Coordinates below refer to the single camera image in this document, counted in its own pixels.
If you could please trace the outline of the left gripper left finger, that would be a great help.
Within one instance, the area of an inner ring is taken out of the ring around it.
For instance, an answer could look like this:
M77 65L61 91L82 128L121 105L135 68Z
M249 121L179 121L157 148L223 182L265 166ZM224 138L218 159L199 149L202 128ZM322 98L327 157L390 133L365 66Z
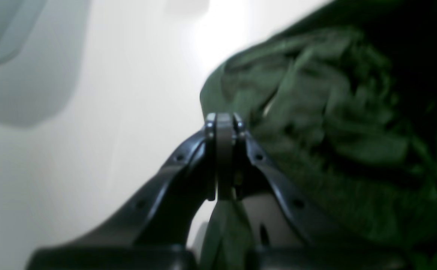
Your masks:
M214 198L217 115L174 150L157 174L105 222L69 243L37 250L28 270L196 270L191 222Z

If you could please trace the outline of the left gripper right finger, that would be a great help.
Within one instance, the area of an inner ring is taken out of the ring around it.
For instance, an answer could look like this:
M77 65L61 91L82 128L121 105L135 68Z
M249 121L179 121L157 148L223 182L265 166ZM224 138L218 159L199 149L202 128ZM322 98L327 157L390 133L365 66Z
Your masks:
M296 188L258 145L238 114L233 116L236 173L241 201L256 246L247 270L408 270L402 252L373 244L330 217Z

